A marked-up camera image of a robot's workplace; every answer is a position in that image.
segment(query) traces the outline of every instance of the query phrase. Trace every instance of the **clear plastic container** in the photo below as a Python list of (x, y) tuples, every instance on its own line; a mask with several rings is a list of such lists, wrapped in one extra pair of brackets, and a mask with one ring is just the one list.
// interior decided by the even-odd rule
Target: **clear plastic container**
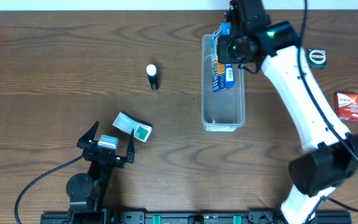
[(201, 66), (201, 120), (206, 131), (235, 131), (246, 123), (244, 71), (233, 65), (236, 86), (213, 92), (211, 34), (203, 37)]

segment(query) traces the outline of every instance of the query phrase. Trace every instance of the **white bottle cap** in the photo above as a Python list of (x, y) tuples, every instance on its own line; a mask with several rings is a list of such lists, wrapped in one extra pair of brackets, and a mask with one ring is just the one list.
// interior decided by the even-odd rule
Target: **white bottle cap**
[(146, 72), (148, 75), (154, 76), (157, 74), (157, 67), (155, 67), (155, 65), (148, 65), (146, 67)]

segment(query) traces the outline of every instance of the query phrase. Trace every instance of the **wood grain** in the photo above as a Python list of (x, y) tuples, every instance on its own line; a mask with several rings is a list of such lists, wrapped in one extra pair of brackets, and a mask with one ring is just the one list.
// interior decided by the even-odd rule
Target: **wood grain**
[[(269, 13), (300, 27), (301, 11)], [(120, 111), (154, 130), (135, 143), (135, 163), (115, 170), (109, 205), (278, 207), (291, 187), (288, 162), (302, 152), (272, 84), (246, 76), (243, 128), (202, 128), (201, 38), (222, 20), (221, 11), (0, 12), (0, 223), (14, 223), (14, 202), (31, 180), (81, 153), (75, 144), (96, 120), (97, 138), (117, 136), (124, 149), (128, 135), (111, 126)], [(328, 53), (328, 67), (314, 75), (331, 105), (335, 91), (358, 93), (358, 11), (311, 11), (305, 47)], [(158, 91), (146, 78), (149, 63), (160, 67)], [(358, 132), (358, 123), (346, 124)], [(67, 180), (88, 167), (79, 161), (35, 184), (22, 199), (22, 222), (65, 211)], [(358, 173), (333, 197), (358, 207)]]

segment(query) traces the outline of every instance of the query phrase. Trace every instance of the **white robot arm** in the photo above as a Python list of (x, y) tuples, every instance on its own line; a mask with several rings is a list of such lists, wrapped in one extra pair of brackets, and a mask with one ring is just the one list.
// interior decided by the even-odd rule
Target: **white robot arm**
[(289, 224), (308, 222), (321, 199), (357, 169), (358, 135), (331, 109), (302, 48), (298, 61), (301, 38), (291, 24), (271, 24), (261, 0), (231, 0), (230, 5), (226, 20), (231, 30), (218, 38), (219, 63), (255, 62), (284, 101), (306, 154), (289, 165), (294, 186), (281, 212)]
[[(295, 46), (291, 46), (277, 51), (277, 56), (275, 57), (267, 56), (262, 64), (262, 71), (273, 83), (287, 107), (298, 130), (303, 150), (311, 152), (317, 150), (318, 144), (321, 142), (332, 145), (337, 143), (338, 139), (327, 129), (326, 123), (319, 115), (302, 84), (296, 62), (297, 50)], [(325, 99), (311, 73), (303, 50), (301, 63), (303, 71), (306, 73), (306, 81), (314, 97), (331, 124), (333, 124), (336, 132), (345, 139), (345, 134), (350, 131), (335, 115)], [(293, 186), (290, 195), (282, 204), (281, 211), (288, 223), (303, 223), (318, 203), (320, 197), (323, 195), (328, 196), (334, 190), (335, 187), (328, 187), (319, 191), (314, 197), (309, 197), (301, 193), (296, 186)]]

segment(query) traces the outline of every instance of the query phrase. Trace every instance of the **red box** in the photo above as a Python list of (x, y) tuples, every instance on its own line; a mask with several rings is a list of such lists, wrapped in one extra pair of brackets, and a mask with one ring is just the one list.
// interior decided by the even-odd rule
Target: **red box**
[(335, 113), (341, 120), (358, 121), (358, 94), (336, 93)]

